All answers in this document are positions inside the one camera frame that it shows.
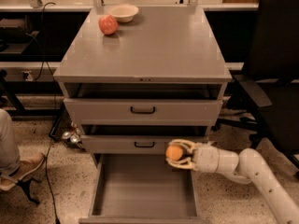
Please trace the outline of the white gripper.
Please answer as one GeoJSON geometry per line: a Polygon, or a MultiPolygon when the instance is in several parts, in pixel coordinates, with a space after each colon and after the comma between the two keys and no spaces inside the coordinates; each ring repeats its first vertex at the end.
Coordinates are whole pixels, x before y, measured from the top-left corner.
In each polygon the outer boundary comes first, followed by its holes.
{"type": "Polygon", "coordinates": [[[166,158],[167,163],[177,169],[194,170],[202,173],[215,173],[219,166],[219,151],[209,144],[198,143],[185,139],[172,140],[168,146],[178,145],[182,147],[183,154],[192,154],[192,158],[173,161],[166,158]]]}

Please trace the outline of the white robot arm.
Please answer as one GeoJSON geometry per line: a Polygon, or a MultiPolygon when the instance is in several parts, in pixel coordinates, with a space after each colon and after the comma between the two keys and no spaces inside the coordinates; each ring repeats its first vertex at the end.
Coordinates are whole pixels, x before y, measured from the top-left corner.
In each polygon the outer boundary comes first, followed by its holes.
{"type": "Polygon", "coordinates": [[[278,224],[299,224],[299,206],[255,149],[246,148],[237,154],[214,147],[212,142],[194,143],[175,139],[168,144],[165,159],[177,169],[220,174],[240,184],[253,183],[278,224]]]}

